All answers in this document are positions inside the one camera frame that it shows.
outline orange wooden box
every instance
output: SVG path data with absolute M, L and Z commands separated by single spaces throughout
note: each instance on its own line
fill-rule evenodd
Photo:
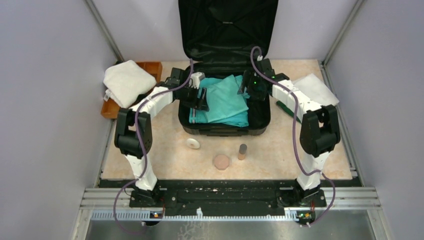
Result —
M 161 81 L 162 63 L 160 61 L 137 62 L 137 65 L 152 75 L 156 79 L 157 83 Z M 118 117 L 119 109 L 119 105 L 112 100 L 112 98 L 109 98 L 109 100 L 103 101 L 103 107 L 101 108 L 100 113 L 104 118 L 116 119 Z

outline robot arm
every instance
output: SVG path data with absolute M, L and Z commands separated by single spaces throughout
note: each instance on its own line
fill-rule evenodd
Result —
M 296 103 L 291 92 L 295 92 L 298 99 L 297 117 L 302 123 L 300 130 L 300 144 L 303 150 L 302 166 L 307 173 L 314 170 L 322 171 L 330 152 L 340 142 L 336 108 L 333 105 L 321 106 L 298 90 L 290 80 L 282 80 L 278 83 L 290 91 L 273 85 L 272 96 L 284 103 L 292 112 L 295 111 Z M 320 172 L 310 176 L 301 172 L 296 180 L 306 191 L 316 189 L 320 185 L 320 176 Z
M 255 65 L 265 76 L 278 82 L 288 90 L 272 84 L 258 76 L 253 70 L 246 70 L 243 74 L 243 83 L 239 94 L 246 91 L 255 100 L 264 100 L 267 94 L 284 103 L 293 113 L 298 100 L 297 117 L 302 124 L 300 130 L 300 144 L 303 150 L 301 163 L 306 173 L 322 171 L 330 152 L 340 142 L 339 121 L 337 110 L 333 105 L 322 106 L 310 99 L 297 89 L 283 73 L 275 74 L 269 59 L 258 57 Z M 299 198 L 304 199 L 318 192 L 320 188 L 320 172 L 306 175 L 303 172 L 297 177 Z
M 171 104 L 174 100 L 180 102 L 189 108 L 208 111 L 208 104 L 206 101 L 206 89 L 202 89 L 199 94 L 199 84 L 205 78 L 202 72 L 196 72 L 191 75 L 190 83 L 177 91 L 170 91 L 152 98 L 152 96 L 178 87 L 183 79 L 184 72 L 181 69 L 173 68 L 171 77 L 168 77 L 165 82 L 159 83 L 153 91 L 147 95 L 136 105 L 127 108 L 121 108 L 116 120 L 116 132 L 114 144 L 120 149 L 121 153 L 125 155 L 129 164 L 131 165 L 132 173 L 135 178 L 139 178 L 144 169 L 145 156 L 140 147 L 139 139 L 136 132 L 129 129 L 129 126 L 134 126 L 135 115 L 139 106 L 146 102 L 139 110 L 138 124 L 140 126 L 141 135 L 143 137 L 143 144 L 146 149 L 147 155 L 152 147 L 152 125 L 153 119 L 165 106 Z M 144 176 L 139 179 L 135 186 L 141 190 L 153 190 L 158 179 L 152 170 L 152 165 L 147 161 L 147 169 Z

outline black suitcase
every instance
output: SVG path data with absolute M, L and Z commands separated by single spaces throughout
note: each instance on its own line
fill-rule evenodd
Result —
M 194 73 L 224 79 L 253 69 L 250 52 L 254 46 L 268 52 L 278 0 L 179 0 L 182 46 L 185 54 L 198 61 Z M 190 66 L 185 69 L 186 79 Z M 190 108 L 182 104 L 178 119 L 193 135 L 260 135 L 271 120 L 269 96 L 264 101 L 247 99 L 249 126 L 223 123 L 189 123 Z

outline white towel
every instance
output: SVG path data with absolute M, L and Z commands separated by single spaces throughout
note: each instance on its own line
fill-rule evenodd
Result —
M 327 106 L 339 104 L 337 97 L 315 74 L 311 73 L 305 77 L 293 81 L 293 85 L 315 102 Z
M 147 93 L 155 84 L 155 78 L 133 60 L 109 67 L 104 73 L 106 95 L 121 108 L 130 107 L 140 94 Z

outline metal floor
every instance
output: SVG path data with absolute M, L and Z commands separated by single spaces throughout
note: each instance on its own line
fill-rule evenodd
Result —
M 143 229 L 140 222 L 121 222 L 129 231 Z M 86 240 L 374 240 L 366 210 L 330 211 L 311 228 L 292 221 L 160 222 L 145 234 L 130 235 L 114 221 L 92 220 Z

